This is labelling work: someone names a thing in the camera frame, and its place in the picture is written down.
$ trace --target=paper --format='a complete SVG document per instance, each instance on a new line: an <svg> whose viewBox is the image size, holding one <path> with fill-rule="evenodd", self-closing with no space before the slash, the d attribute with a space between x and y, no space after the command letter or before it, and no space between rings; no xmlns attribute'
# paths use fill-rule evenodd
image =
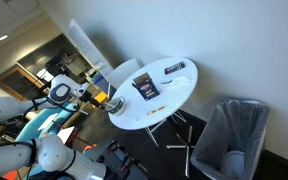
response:
<svg viewBox="0 0 288 180"><path fill-rule="evenodd" d="M54 76L44 68L42 70L40 70L36 74L36 76L39 77L40 79L45 79L45 81L47 81L47 82L50 82L54 78Z"/></svg>
<svg viewBox="0 0 288 180"><path fill-rule="evenodd" d="M46 128L54 120L54 118L57 116L57 114L58 113L50 115L37 130L40 131L40 130Z"/></svg>
<svg viewBox="0 0 288 180"><path fill-rule="evenodd" d="M167 84L166 89L181 88L182 86L189 86L191 81L186 76L179 76L172 80L171 83Z"/></svg>
<svg viewBox="0 0 288 180"><path fill-rule="evenodd" d="M71 136L73 130L74 130L74 126L62 129L60 130L60 132L58 132L57 136L60 137L62 142L65 144L68 138Z"/></svg>

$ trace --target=box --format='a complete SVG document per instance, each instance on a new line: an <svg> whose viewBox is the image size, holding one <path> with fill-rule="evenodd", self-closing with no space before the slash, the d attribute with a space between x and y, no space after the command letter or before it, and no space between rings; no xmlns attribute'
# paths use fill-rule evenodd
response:
<svg viewBox="0 0 288 180"><path fill-rule="evenodd" d="M138 90L145 101L150 100L160 94L148 73L144 73L141 76L135 78L132 85Z"/></svg>

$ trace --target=desk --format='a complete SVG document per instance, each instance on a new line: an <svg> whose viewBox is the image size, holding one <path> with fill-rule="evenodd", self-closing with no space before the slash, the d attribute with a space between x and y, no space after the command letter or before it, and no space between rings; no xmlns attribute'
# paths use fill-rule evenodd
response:
<svg viewBox="0 0 288 180"><path fill-rule="evenodd" d="M174 64L184 61L185 68L165 75L164 69ZM159 96L145 101L141 94L132 86L133 79L148 73L157 90ZM176 83L175 79L185 77L187 81ZM125 130L142 129L165 121L165 119L175 113L191 96L198 79L198 72L195 64L189 59L182 57L170 57L154 61L136 71L127 78L115 92L113 98L123 96L125 98L125 109L120 115L109 114L111 122ZM148 112L166 106L162 110L148 115Z"/></svg>

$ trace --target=trash bag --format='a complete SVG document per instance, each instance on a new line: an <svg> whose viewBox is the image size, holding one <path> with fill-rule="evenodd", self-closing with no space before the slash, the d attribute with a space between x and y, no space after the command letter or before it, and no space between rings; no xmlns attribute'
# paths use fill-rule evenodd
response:
<svg viewBox="0 0 288 180"><path fill-rule="evenodd" d="M220 100L192 152L191 163L211 179L252 179L268 114L269 108L258 101ZM227 164L224 157L231 152L243 154L244 168L239 171L244 172L237 173L242 177L222 173Z"/></svg>

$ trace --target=cable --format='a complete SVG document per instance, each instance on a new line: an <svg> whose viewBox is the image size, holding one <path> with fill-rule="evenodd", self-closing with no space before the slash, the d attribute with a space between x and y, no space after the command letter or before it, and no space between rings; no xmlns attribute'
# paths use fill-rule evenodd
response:
<svg viewBox="0 0 288 180"><path fill-rule="evenodd" d="M27 171L26 180L29 180L30 172L31 172L31 170L32 170L32 167L33 167L33 164L31 164L30 168L29 168L28 171Z"/></svg>
<svg viewBox="0 0 288 180"><path fill-rule="evenodd" d="M2 146L8 146L8 145L13 145L13 146L16 146L16 145L25 145L25 146L28 146L29 148L31 148L32 151L36 150L35 147L33 146L33 144L30 144L28 142L11 142L11 143L4 143L4 144L0 144L0 147Z"/></svg>
<svg viewBox="0 0 288 180"><path fill-rule="evenodd" d="M56 103L55 101L53 101L51 98L49 97L45 97L47 99L47 102L49 102L52 105L58 106L62 109L64 109L67 112L71 112L71 113L76 113L78 110L80 110L81 107L81 103L77 103L76 109L75 110L71 110L71 109L67 109L66 107L62 106L61 104Z"/></svg>
<svg viewBox="0 0 288 180"><path fill-rule="evenodd" d="M20 180L22 180L21 174L20 174L20 172L18 171L18 169L16 170L16 172L17 172L18 178L19 178Z"/></svg>
<svg viewBox="0 0 288 180"><path fill-rule="evenodd" d="M71 163L63 170L63 172L65 172L66 170L68 170L68 169L73 165L73 163L74 163L74 161L75 161L75 158L76 158L76 151L73 150L73 152L74 152L73 159L72 159Z"/></svg>
<svg viewBox="0 0 288 180"><path fill-rule="evenodd" d="M45 102L47 102L47 98L46 98L46 100L45 101L42 101L42 102L40 102L40 103L33 103L33 106L31 106L30 108L28 108L24 113L23 113L23 116L22 116L22 121L24 121L24 118L25 118L25 116L27 115L27 113L29 113L33 108L35 108L36 109L36 107L38 107L39 105L41 105L41 104L43 104L43 103L45 103Z"/></svg>

